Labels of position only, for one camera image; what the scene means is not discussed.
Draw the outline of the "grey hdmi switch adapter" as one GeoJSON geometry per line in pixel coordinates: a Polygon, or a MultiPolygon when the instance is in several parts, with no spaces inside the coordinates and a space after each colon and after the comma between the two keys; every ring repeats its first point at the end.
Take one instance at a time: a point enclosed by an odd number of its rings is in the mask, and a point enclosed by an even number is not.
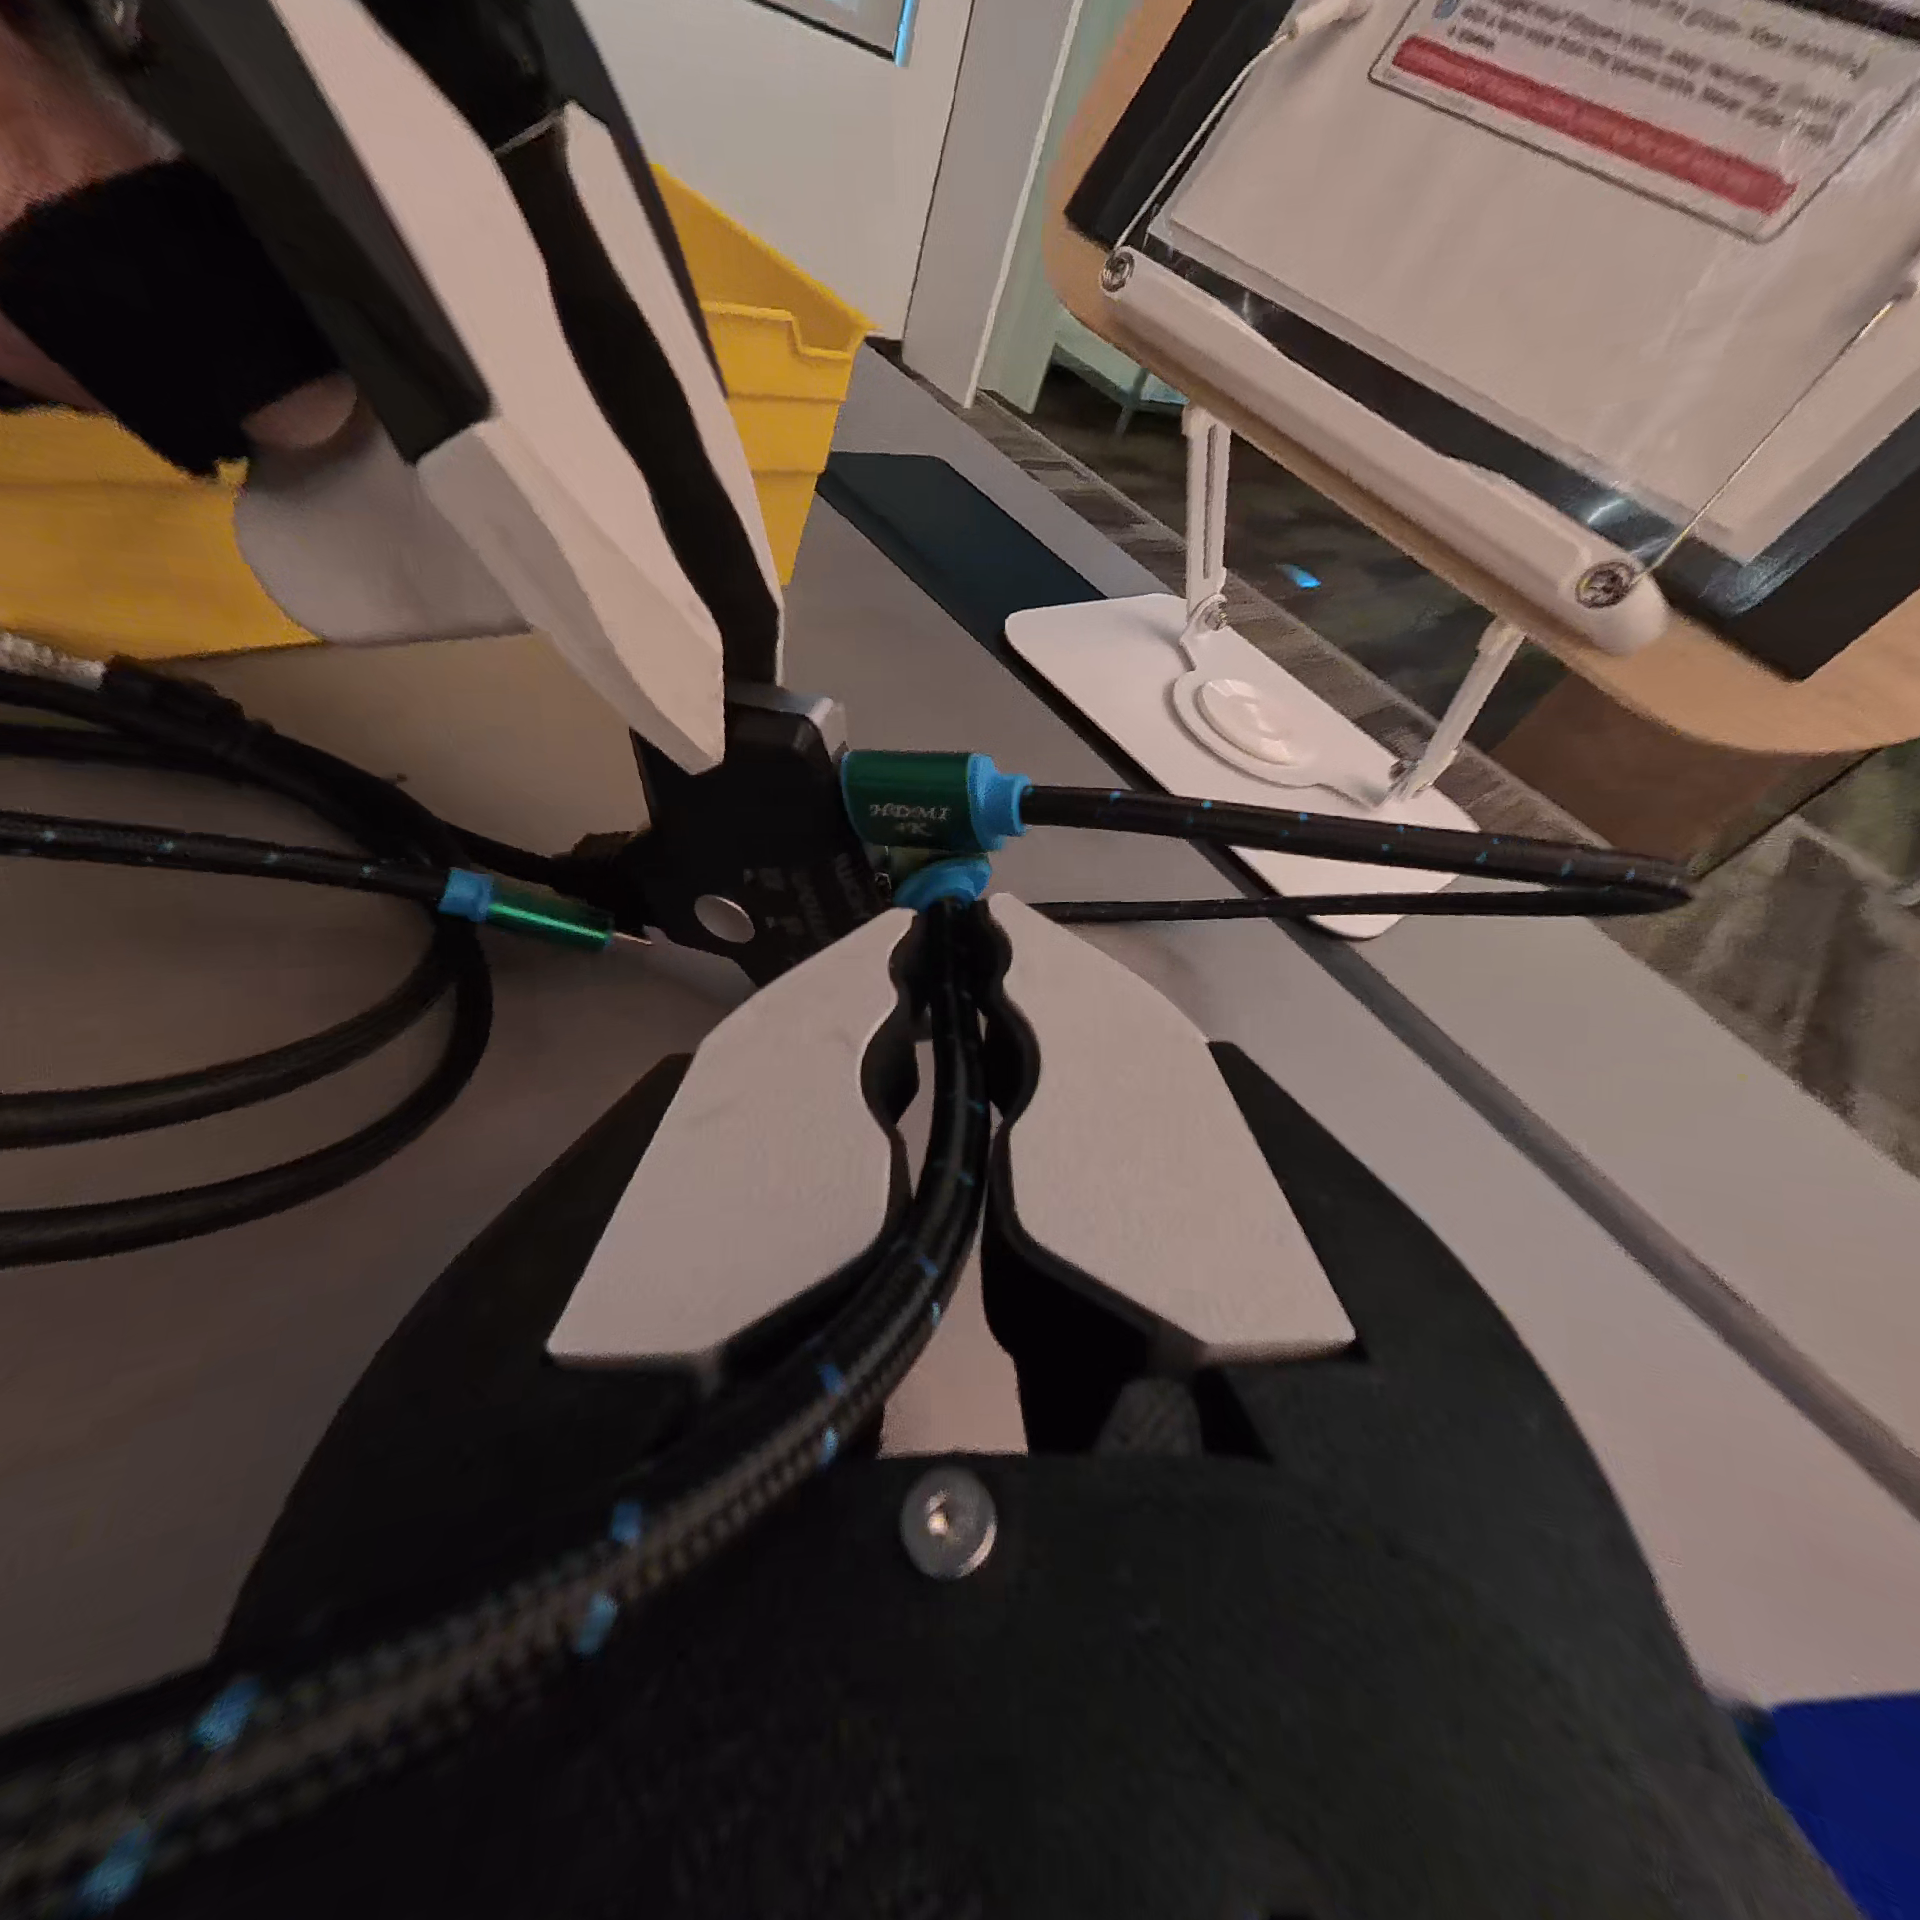
{"type": "Polygon", "coordinates": [[[843,798],[846,712],[816,693],[730,687],[707,774],[634,737],[646,825],[628,854],[646,928],[758,989],[887,910],[843,798]]]}

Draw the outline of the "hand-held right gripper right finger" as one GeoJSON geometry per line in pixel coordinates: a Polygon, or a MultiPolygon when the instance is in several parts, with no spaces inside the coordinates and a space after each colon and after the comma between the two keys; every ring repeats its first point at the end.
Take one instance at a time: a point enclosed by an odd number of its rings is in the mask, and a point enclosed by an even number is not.
{"type": "Polygon", "coordinates": [[[979,909],[979,964],[979,1291],[1024,1445],[1095,1448],[1136,1381],[1348,1355],[1356,1322],[1205,1033],[1009,894],[979,909]]]}

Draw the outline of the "black braided cable slim plug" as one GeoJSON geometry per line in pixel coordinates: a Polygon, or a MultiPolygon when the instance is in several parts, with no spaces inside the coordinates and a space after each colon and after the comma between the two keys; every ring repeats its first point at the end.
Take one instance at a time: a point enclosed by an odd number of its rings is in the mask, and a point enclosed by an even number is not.
{"type": "Polygon", "coordinates": [[[646,947],[642,935],[618,930],[601,909],[459,865],[446,868],[366,854],[323,854],[246,836],[145,829],[21,809],[3,809],[3,857],[364,891],[416,906],[442,922],[502,930],[578,955],[605,955],[618,944],[646,947]]]}

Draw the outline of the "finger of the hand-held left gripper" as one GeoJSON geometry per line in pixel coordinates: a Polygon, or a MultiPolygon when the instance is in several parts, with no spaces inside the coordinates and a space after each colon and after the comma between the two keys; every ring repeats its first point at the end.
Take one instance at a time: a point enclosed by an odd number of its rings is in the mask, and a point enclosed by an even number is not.
{"type": "Polygon", "coordinates": [[[277,4],[277,24],[486,388],[486,414],[418,459],[425,498],[629,733],[720,767],[722,635],[575,365],[494,153],[360,4],[277,4]]]}
{"type": "Polygon", "coordinates": [[[770,690],[784,596],[730,402],[678,238],[646,166],[581,105],[561,112],[561,182],[578,214],[561,271],[588,388],[636,463],[659,534],[722,641],[730,687],[770,690]]]}

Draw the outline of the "blue plastic bin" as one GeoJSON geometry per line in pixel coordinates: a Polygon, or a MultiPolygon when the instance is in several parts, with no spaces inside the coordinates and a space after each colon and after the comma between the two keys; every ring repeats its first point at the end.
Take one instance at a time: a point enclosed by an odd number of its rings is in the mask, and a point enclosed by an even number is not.
{"type": "Polygon", "coordinates": [[[1866,1918],[1917,1918],[1917,1696],[1727,1708],[1751,1761],[1866,1918]]]}

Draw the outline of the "yellow plastic bin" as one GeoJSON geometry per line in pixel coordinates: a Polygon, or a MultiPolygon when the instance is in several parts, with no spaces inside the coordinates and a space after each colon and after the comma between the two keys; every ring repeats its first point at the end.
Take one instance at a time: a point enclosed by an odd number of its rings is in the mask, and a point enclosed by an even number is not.
{"type": "MultiPolygon", "coordinates": [[[[689,182],[658,182],[784,584],[870,319],[689,182]]],[[[187,478],[107,417],[6,413],[3,631],[84,661],[317,646],[241,559],[240,483],[187,478]]]]}

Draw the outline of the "printed instruction sheet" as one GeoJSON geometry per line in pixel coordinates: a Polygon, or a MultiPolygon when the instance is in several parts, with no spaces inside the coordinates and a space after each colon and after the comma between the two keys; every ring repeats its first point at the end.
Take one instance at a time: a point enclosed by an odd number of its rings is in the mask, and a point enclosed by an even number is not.
{"type": "Polygon", "coordinates": [[[1148,231],[1741,562],[1917,466],[1917,4],[1372,4],[1148,231]]]}

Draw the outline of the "person's left hand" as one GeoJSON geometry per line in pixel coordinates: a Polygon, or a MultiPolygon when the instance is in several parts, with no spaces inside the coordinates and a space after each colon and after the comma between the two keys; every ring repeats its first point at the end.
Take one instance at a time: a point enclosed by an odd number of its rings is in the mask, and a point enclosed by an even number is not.
{"type": "Polygon", "coordinates": [[[234,201],[53,4],[3,4],[3,388],[192,478],[323,451],[360,410],[234,201]]]}

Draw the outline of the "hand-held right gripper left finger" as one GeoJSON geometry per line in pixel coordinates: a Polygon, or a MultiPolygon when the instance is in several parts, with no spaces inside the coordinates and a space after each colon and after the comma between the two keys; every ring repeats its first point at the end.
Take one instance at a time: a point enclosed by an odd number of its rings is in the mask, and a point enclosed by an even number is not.
{"type": "Polygon", "coordinates": [[[697,1049],[550,1332],[555,1364],[720,1388],[876,1251],[922,1092],[918,936],[890,909],[697,1049]]]}

